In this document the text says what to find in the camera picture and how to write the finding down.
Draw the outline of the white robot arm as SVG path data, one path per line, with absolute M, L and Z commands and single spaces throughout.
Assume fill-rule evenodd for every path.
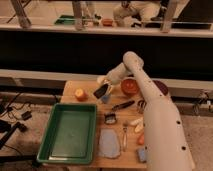
M 143 125 L 147 171 L 193 171 L 179 110 L 146 74 L 143 65 L 144 61 L 135 52 L 126 52 L 123 62 L 107 73 L 94 96 L 101 98 L 109 85 L 116 85 L 133 74 L 146 102 Z

